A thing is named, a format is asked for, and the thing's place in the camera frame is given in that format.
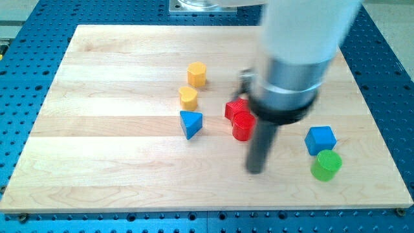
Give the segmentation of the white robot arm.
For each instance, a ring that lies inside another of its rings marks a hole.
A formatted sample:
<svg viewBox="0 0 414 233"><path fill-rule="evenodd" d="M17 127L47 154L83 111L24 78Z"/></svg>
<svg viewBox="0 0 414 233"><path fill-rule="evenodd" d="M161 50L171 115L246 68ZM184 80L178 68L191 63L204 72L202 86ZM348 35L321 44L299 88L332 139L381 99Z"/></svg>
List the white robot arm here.
<svg viewBox="0 0 414 233"><path fill-rule="evenodd" d="M251 174L263 171L279 126L311 110L323 75L362 5L361 0L214 0L215 5L263 5L253 66L239 74L257 117L246 158Z"/></svg>

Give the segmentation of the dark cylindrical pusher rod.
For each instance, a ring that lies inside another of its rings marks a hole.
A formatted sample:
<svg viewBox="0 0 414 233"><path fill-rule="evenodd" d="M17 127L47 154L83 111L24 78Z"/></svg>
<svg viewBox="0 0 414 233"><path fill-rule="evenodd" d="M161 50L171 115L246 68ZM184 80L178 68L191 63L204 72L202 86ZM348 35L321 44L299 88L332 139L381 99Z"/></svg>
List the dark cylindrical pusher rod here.
<svg viewBox="0 0 414 233"><path fill-rule="evenodd" d="M263 171L277 131L278 125L273 122L257 121L246 159L246 169L250 173L259 174Z"/></svg>

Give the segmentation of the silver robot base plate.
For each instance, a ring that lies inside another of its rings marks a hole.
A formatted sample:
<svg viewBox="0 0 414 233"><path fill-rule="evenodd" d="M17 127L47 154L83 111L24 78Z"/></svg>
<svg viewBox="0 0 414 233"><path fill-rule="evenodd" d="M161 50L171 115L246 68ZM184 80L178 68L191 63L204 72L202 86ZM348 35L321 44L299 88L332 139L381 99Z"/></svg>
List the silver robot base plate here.
<svg viewBox="0 0 414 233"><path fill-rule="evenodd" d="M235 14L236 7L223 7L205 0L169 0L169 13L184 14Z"/></svg>

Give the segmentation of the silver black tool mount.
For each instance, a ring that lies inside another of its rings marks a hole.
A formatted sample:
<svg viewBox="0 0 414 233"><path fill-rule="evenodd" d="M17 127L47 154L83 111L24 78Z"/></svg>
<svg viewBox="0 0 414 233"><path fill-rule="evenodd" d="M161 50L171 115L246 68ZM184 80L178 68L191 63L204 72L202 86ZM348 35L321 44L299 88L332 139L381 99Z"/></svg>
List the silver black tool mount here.
<svg viewBox="0 0 414 233"><path fill-rule="evenodd" d="M258 54L253 66L239 73L240 86L232 99L246 94L250 110L259 119L293 124L307 115L318 97L330 62L297 64Z"/></svg>

